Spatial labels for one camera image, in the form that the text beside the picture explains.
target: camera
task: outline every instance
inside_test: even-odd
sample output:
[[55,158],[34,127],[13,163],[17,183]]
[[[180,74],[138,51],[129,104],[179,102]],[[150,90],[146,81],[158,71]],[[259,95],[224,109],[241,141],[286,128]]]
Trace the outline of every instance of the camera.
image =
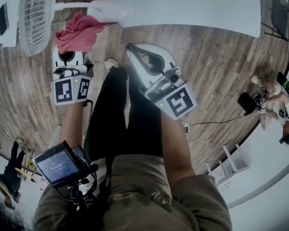
[[[74,204],[89,201],[96,189],[96,164],[90,165],[81,147],[71,149],[66,141],[46,150],[32,159],[46,180],[61,197]],[[87,176],[92,175],[94,182],[88,192],[83,195],[79,186],[89,183]],[[66,187],[68,195],[63,196],[60,188]]]

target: person sitting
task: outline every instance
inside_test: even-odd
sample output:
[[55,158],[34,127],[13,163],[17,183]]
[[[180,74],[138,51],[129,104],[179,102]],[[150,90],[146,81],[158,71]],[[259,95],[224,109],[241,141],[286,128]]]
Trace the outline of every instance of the person sitting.
[[286,90],[277,81],[261,81],[256,75],[251,78],[252,83],[266,89],[269,92],[269,97],[263,98],[268,106],[273,106],[274,103],[280,102],[284,107],[287,115],[279,116],[275,111],[266,108],[265,115],[276,119],[283,126],[283,137],[280,143],[289,145],[289,95]]
[[[19,147],[18,142],[21,144],[22,150],[17,156]],[[18,142],[14,142],[11,150],[11,159],[5,167],[4,173],[0,174],[0,192],[4,195],[4,204],[9,209],[14,209],[12,200],[19,203],[21,198],[21,194],[18,192],[21,184],[21,177],[18,175],[15,168],[22,168],[22,161],[26,153],[23,150],[23,140],[18,140]]]

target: pink towel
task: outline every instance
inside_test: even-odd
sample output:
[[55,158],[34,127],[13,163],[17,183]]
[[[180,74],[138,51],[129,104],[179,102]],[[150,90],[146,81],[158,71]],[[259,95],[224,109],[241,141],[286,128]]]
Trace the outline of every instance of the pink towel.
[[65,30],[56,33],[59,52],[63,54],[67,51],[90,51],[96,43],[96,34],[111,24],[114,23],[100,23],[94,17],[82,16],[82,12],[78,12],[73,16],[73,20],[66,24]]

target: white wall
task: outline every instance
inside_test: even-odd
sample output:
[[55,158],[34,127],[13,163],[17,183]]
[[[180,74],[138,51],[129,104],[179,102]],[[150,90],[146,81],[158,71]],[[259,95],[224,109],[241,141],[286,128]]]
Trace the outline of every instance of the white wall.
[[[277,176],[289,167],[289,146],[279,144],[281,137],[281,125],[272,120],[266,131],[259,125],[241,145],[241,149],[234,153],[235,157],[242,154],[250,167],[218,187],[230,208],[234,231],[289,231],[289,174],[275,182]],[[220,167],[213,171],[217,178],[219,171]],[[272,182],[276,184],[242,202]]]
[[[0,173],[3,174],[5,166],[8,164],[8,161],[0,156]],[[33,214],[35,209],[38,206],[40,196],[42,194],[42,189],[45,188],[45,184],[41,183],[40,177],[35,176],[35,179],[38,183],[33,183],[30,181],[22,182],[19,192],[22,195],[20,203],[15,207],[21,214],[22,218],[26,224],[31,225]]]

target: display screen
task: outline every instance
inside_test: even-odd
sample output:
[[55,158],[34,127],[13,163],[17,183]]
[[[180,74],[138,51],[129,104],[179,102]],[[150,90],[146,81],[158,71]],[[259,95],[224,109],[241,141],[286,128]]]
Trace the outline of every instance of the display screen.
[[42,174],[49,179],[50,183],[78,173],[79,171],[65,151],[61,151],[39,162],[38,166]]

